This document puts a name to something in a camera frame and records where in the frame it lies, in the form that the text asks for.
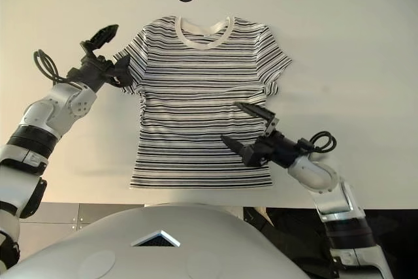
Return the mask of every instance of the white table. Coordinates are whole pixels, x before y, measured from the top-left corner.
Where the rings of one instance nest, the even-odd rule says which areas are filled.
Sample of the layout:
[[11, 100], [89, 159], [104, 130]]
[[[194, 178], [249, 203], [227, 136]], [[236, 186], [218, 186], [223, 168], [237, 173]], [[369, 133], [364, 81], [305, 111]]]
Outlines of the white table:
[[[110, 57], [155, 18], [213, 24], [235, 15], [271, 26], [295, 60], [269, 107], [291, 139], [326, 129], [334, 157], [365, 208], [417, 208], [417, 0], [1, 0], [0, 137], [51, 82], [36, 70], [42, 48], [62, 75], [79, 65], [78, 43], [117, 23]], [[56, 146], [44, 175], [47, 202], [311, 207], [308, 193], [278, 167], [268, 190], [129, 189], [137, 146], [137, 99], [106, 86], [90, 114]]]

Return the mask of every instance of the white robot shell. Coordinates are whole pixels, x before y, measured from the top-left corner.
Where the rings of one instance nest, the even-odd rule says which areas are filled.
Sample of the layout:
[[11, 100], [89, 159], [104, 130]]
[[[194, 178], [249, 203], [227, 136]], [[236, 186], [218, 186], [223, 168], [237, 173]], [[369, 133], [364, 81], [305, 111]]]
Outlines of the white robot shell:
[[228, 212], [206, 205], [160, 205], [89, 225], [2, 275], [14, 278], [309, 277], [256, 228]]

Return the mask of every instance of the striped t-shirt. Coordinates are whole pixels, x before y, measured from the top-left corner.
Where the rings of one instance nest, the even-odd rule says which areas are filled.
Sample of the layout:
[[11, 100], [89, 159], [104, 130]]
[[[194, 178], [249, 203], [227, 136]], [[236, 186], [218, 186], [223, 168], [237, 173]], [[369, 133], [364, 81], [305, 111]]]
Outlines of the striped t-shirt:
[[224, 145], [264, 131], [235, 101], [264, 105], [291, 62], [266, 25], [227, 18], [212, 27], [169, 16], [145, 26], [116, 59], [131, 55], [140, 133], [131, 187], [270, 186], [268, 166], [248, 168]]

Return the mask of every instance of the floor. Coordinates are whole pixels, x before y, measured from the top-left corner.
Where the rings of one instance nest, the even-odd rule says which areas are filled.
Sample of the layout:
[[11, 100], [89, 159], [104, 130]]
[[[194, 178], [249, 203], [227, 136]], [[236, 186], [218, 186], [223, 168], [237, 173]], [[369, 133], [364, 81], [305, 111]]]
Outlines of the floor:
[[41, 203], [21, 220], [20, 261], [103, 217], [143, 205]]

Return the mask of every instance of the robotic arm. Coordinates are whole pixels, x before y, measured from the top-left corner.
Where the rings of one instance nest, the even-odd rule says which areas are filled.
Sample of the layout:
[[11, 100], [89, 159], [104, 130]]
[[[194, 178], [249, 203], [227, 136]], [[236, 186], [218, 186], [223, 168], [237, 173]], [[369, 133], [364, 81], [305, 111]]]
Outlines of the robotic arm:
[[[248, 167], [260, 167], [269, 161], [287, 172], [312, 196], [330, 242], [330, 253], [337, 269], [342, 271], [373, 267], [383, 279], [393, 279], [383, 251], [373, 238], [364, 210], [357, 204], [350, 185], [334, 169], [324, 164], [321, 154], [335, 149], [336, 139], [327, 131], [311, 140], [293, 142], [275, 129], [275, 113], [248, 103], [237, 107], [267, 121], [266, 131], [254, 144], [244, 146], [228, 136], [224, 143]], [[315, 146], [320, 138], [328, 138], [322, 147]]]
[[117, 25], [110, 25], [81, 42], [86, 52], [82, 65], [72, 68], [66, 78], [58, 75], [48, 55], [42, 50], [35, 52], [35, 63], [54, 86], [26, 109], [17, 130], [0, 148], [0, 274], [19, 260], [19, 218], [30, 217], [39, 207], [46, 189], [46, 181], [40, 176], [56, 143], [89, 112], [104, 83], [117, 87], [132, 84], [127, 68], [130, 56], [114, 65], [93, 53], [112, 40], [117, 29]]

